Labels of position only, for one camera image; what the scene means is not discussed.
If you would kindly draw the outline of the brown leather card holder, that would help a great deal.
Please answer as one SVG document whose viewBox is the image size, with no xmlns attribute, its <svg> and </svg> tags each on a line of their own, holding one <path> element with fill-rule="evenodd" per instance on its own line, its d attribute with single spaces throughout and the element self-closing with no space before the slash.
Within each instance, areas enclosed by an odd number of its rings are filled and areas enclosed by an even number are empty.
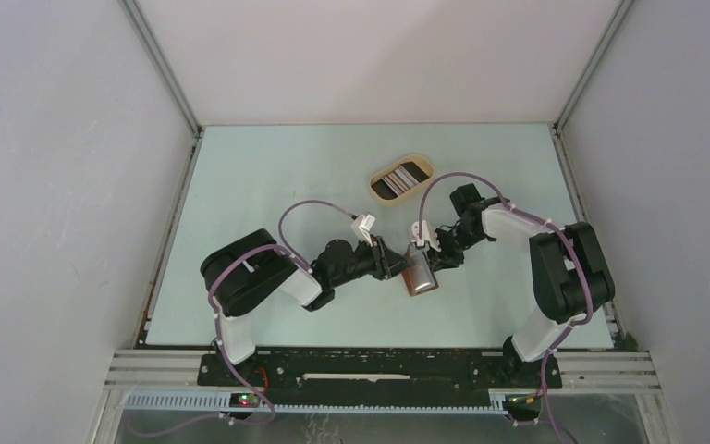
<svg viewBox="0 0 710 444">
<path fill-rule="evenodd" d="M 401 276 L 411 297 L 419 296 L 439 287 L 435 272 L 432 270 L 424 250 L 410 244 L 405 252 L 405 258 L 410 265 L 404 269 Z"/>
</svg>

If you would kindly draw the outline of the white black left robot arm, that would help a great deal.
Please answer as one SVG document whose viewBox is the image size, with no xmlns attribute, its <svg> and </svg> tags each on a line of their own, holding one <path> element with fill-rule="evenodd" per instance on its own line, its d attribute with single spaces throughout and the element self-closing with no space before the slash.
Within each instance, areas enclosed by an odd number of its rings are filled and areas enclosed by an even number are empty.
<svg viewBox="0 0 710 444">
<path fill-rule="evenodd" d="M 225 354 L 220 374 L 233 385 L 251 381 L 256 344 L 250 314 L 274 294 L 314 312 L 333 301 L 335 290 L 345 284 L 367 276 L 389 280 L 411 266 L 410 258 L 375 235 L 354 245 L 331 240 L 310 265 L 302 265 L 264 228 L 211 253 L 200 273 L 214 311 L 216 347 Z"/>
</svg>

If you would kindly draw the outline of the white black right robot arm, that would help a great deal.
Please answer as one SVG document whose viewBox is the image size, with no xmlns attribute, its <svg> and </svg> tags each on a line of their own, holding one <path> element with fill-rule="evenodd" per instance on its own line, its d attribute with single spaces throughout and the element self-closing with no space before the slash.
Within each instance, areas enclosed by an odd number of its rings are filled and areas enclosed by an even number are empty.
<svg viewBox="0 0 710 444">
<path fill-rule="evenodd" d="M 530 258 L 535 307 L 506 339 L 500 363 L 504 380 L 523 387 L 536 377 L 536 361 L 614 299 L 616 286 L 599 239 L 586 222 L 559 227 L 501 196 L 486 199 L 473 184 L 456 188 L 450 200 L 459 218 L 453 225 L 431 228 L 422 220 L 412 227 L 411 241 L 431 271 L 462 266 L 465 252 L 482 241 L 509 242 Z"/>
</svg>

